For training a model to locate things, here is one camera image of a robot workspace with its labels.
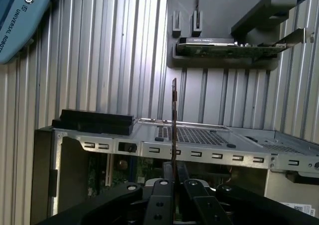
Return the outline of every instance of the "white sticker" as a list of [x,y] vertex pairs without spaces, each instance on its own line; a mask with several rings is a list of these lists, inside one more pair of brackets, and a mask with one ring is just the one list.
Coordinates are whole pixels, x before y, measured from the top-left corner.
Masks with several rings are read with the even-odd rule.
[[316,215],[316,210],[315,209],[311,209],[310,210],[310,216],[315,216]]
[[305,214],[311,215],[312,212],[312,206],[310,204],[293,204],[293,203],[282,203],[290,208],[296,209],[298,211],[301,211]]

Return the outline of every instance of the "silver metal panel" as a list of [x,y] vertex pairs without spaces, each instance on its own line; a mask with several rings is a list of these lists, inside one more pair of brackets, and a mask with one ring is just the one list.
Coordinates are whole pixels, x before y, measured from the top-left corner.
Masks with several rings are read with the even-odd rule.
[[[61,150],[62,150],[62,134],[61,133],[54,133],[55,138],[54,138],[54,156],[53,159],[53,169],[58,170],[57,173],[57,178],[56,178],[56,183],[60,184],[60,172],[61,172]],[[56,188],[56,197],[52,199],[52,204],[51,204],[51,214],[57,214],[58,213],[58,199],[59,199],[59,186]]]
[[[262,130],[235,129],[226,127],[185,123],[177,125],[177,160],[202,163],[226,164],[253,168],[299,171],[319,174],[313,166],[318,162],[319,148],[315,144],[296,140],[291,136]],[[56,133],[78,140],[87,151],[111,154],[134,155],[148,158],[171,158],[170,122],[139,120],[128,136],[91,134],[57,129]],[[163,138],[158,142],[156,137]],[[136,152],[119,149],[121,143],[134,143]]]
[[277,202],[294,204],[310,204],[316,210],[319,218],[319,189],[316,185],[294,184],[282,173],[273,173],[268,170],[265,197]]
[[276,70],[207,74],[166,67],[166,3],[53,0],[35,43],[0,65],[0,225],[28,223],[35,128],[64,108],[171,119],[175,77],[179,120],[319,142],[318,0],[291,10],[282,25],[282,36],[308,25],[315,43],[284,52]]

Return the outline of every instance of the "rectangular slot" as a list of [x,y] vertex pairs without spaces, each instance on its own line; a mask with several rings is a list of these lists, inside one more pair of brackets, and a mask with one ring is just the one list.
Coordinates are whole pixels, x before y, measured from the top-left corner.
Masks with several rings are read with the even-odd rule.
[[99,149],[110,149],[110,145],[108,145],[108,144],[99,144]]
[[299,160],[289,160],[288,165],[299,166]]
[[201,155],[202,155],[202,152],[197,152],[197,151],[192,151],[190,153],[190,156],[192,157],[201,157]]
[[149,153],[160,153],[160,148],[150,147]]
[[256,140],[255,138],[251,137],[251,136],[246,136],[246,138],[252,140],[253,142],[258,143],[258,140]]
[[95,143],[84,142],[85,148],[95,148]]
[[135,153],[138,146],[134,143],[119,142],[119,151]]
[[254,163],[264,163],[264,158],[260,158],[260,157],[254,157],[253,162]]
[[234,161],[243,161],[244,160],[244,156],[242,156],[242,155],[233,155],[233,160]]
[[223,159],[223,155],[222,155],[222,154],[215,154],[215,153],[213,153],[212,158],[213,158],[213,159]]

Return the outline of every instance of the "corrugated metal wall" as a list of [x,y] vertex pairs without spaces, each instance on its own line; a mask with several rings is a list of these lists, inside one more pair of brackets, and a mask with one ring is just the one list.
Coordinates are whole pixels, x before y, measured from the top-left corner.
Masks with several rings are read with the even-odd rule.
[[63,108],[277,129],[319,142],[318,0],[291,10],[282,35],[316,29],[278,69],[173,70],[166,0],[55,0],[17,62],[0,66],[0,225],[28,224],[33,131]]

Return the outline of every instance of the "mesh grille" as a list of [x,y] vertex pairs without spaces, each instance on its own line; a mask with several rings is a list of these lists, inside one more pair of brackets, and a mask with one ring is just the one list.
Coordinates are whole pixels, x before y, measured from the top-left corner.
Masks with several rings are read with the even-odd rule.
[[[171,140],[171,128],[160,127],[158,137]],[[205,129],[177,128],[177,142],[222,145],[228,143],[216,132]]]
[[261,145],[271,151],[303,154],[295,149],[292,149],[290,147],[283,146],[283,145],[276,145],[276,144],[261,144]]

